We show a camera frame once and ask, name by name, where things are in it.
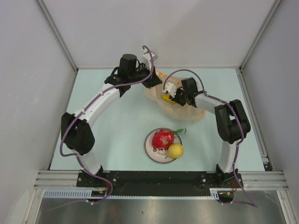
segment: white table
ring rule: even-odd
[[[170,74],[172,69],[157,69]],[[112,70],[79,70],[67,112],[73,113],[84,106],[102,87]],[[238,78],[234,69],[193,69],[204,82],[210,95],[242,101],[246,109]],[[180,72],[180,77],[191,73]],[[173,119],[166,115],[154,101],[144,95],[142,84],[132,86],[121,99],[112,104],[93,126],[96,139],[95,154],[105,170],[154,170],[154,171],[212,171],[221,154],[222,140],[218,135],[213,114],[198,123]],[[152,161],[145,153],[147,134],[159,127],[177,130],[187,128],[182,136],[184,155],[167,164]],[[56,146],[52,170],[78,170],[74,157],[64,158]],[[66,146],[64,152],[70,153]],[[263,163],[253,130],[241,144],[237,166],[241,171],[263,171]]]

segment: wall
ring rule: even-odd
[[[33,0],[0,3],[0,223],[48,167],[75,78]]]
[[[299,1],[285,0],[256,51],[244,76],[269,155],[283,170],[299,208]]]
[[[79,68],[157,52],[161,67],[239,66],[274,0],[44,0]]]

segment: cable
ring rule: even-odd
[[[237,177],[237,174],[236,174],[236,172],[235,172],[235,163],[236,163],[236,161],[237,161],[237,157],[238,157],[238,153],[239,153],[239,145],[244,141],[244,132],[243,132],[243,130],[242,130],[242,126],[241,126],[240,120],[239,120],[239,118],[237,117],[237,115],[236,115],[236,113],[235,113],[233,107],[232,107],[228,102],[226,102],[225,100],[222,100],[222,99],[219,99],[219,98],[217,98],[217,97],[213,97],[213,96],[208,95],[208,94],[206,93],[206,91],[205,91],[204,84],[203,84],[201,78],[199,77],[199,75],[197,75],[194,71],[191,71],[191,70],[189,70],[189,69],[179,69],[179,70],[176,70],[176,71],[174,71],[173,73],[171,73],[171,74],[165,79],[165,82],[164,82],[164,85],[163,85],[163,90],[165,89],[166,81],[167,81],[173,74],[175,74],[175,73],[177,73],[177,72],[179,72],[179,71],[187,71],[187,72],[190,72],[190,73],[194,74],[194,75],[199,79],[199,81],[200,81],[200,84],[201,84],[202,90],[203,90],[203,92],[204,92],[204,95],[205,95],[206,97],[209,97],[209,98],[211,98],[211,99],[215,99],[215,100],[217,100],[217,101],[219,101],[219,102],[221,102],[221,103],[226,104],[226,105],[228,106],[228,108],[231,110],[231,112],[233,113],[233,115],[234,115],[234,117],[235,117],[235,120],[236,120],[236,122],[237,122],[237,124],[238,124],[238,127],[239,127],[239,129],[240,129],[240,132],[241,132],[241,140],[238,141],[237,144],[236,144],[236,148],[235,148],[235,157],[234,157],[234,160],[233,160],[232,168],[233,168],[233,173],[234,173],[234,176],[235,176],[235,179],[236,179],[238,185],[239,185],[240,188],[242,189],[242,191],[243,191],[243,193],[245,194],[245,196],[250,200],[250,203],[249,203],[249,202],[243,202],[243,201],[235,201],[235,202],[232,202],[232,203],[235,203],[235,204],[236,204],[236,203],[249,204],[249,205],[254,206],[254,207],[257,208],[257,204],[251,199],[251,197],[250,197],[250,196],[248,195],[248,193],[245,191],[244,187],[241,185],[241,183],[240,183],[240,181],[239,181],[239,178]]]
[[[126,83],[126,84],[114,85],[114,86],[111,86],[111,87],[105,89],[105,90],[102,92],[102,94],[99,93],[99,94],[98,94],[94,99],[92,99],[92,101],[91,101],[91,102],[84,108],[84,111],[83,111],[83,112],[80,112],[80,113],[75,117],[75,119],[74,119],[74,120],[70,123],[70,125],[67,127],[65,133],[63,134],[63,136],[62,136],[62,138],[61,138],[60,147],[59,147],[59,152],[60,152],[60,154],[61,154],[62,157],[67,157],[67,156],[72,156],[72,155],[76,156],[77,161],[78,161],[78,163],[80,164],[80,166],[83,168],[83,171],[84,171],[84,172],[86,172],[86,173],[87,173],[88,175],[90,175],[90,176],[93,176],[93,177],[95,177],[95,178],[98,178],[98,179],[100,179],[100,180],[105,181],[105,182],[108,183],[108,184],[110,185],[110,187],[111,187],[109,193],[107,193],[107,195],[106,195],[105,197],[103,197],[103,198],[102,198],[101,200],[99,200],[98,202],[93,202],[92,204],[96,204],[96,203],[99,203],[99,202],[102,202],[102,201],[106,200],[106,198],[108,198],[108,197],[112,194],[112,192],[113,192],[113,185],[112,185],[112,183],[111,183],[109,180],[107,180],[107,179],[105,179],[105,178],[103,178],[103,177],[94,175],[94,174],[92,174],[89,170],[87,170],[87,169],[84,167],[84,165],[82,164],[82,161],[81,161],[80,158],[78,157],[78,154],[77,154],[77,153],[64,154],[64,153],[63,153],[63,144],[64,144],[64,141],[65,141],[65,138],[66,138],[67,134],[69,133],[69,131],[70,131],[70,129],[72,128],[72,126],[76,123],[76,121],[77,121],[77,120],[83,115],[83,113],[84,113],[86,110],[88,110],[88,108],[89,108],[89,107],[90,107],[90,106],[91,106],[91,105],[92,105],[98,98],[100,98],[103,94],[105,94],[106,92],[108,92],[109,90],[114,89],[114,88],[118,88],[118,87],[122,87],[122,86],[128,86],[128,85],[135,85],[135,84],[143,83],[144,81],[146,81],[147,79],[149,79],[149,78],[152,76],[153,71],[154,71],[154,59],[153,59],[153,56],[152,56],[152,54],[151,54],[150,49],[149,49],[147,46],[143,45],[142,48],[143,48],[143,49],[146,49],[146,50],[148,51],[148,53],[149,53],[149,56],[150,56],[150,60],[151,60],[151,68],[150,68],[150,72],[149,72],[149,74],[148,74],[144,79],[142,79],[142,80],[140,80],[140,81],[132,82],[132,83]]]

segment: pink plate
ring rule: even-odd
[[[161,130],[161,129],[172,131],[169,128],[157,128],[157,129],[155,129],[154,131],[152,131],[151,133],[149,133],[148,136],[146,137],[145,142],[144,142],[144,148],[145,148],[146,154],[153,161],[159,162],[159,163],[169,163],[169,162],[172,162],[172,161],[174,161],[176,159],[173,159],[173,158],[170,158],[170,157],[167,156],[167,150],[168,150],[168,148],[166,148],[166,149],[159,149],[159,148],[154,148],[151,145],[151,142],[153,140],[154,134],[156,132],[158,132],[159,130]],[[173,143],[182,144],[182,141],[181,141],[180,137],[177,134],[175,135]]]

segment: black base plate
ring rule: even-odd
[[[103,171],[100,176],[113,184],[114,196],[210,196],[209,188],[231,189],[235,180],[217,183],[215,173],[196,171]],[[106,183],[80,171],[77,187],[104,188]]]

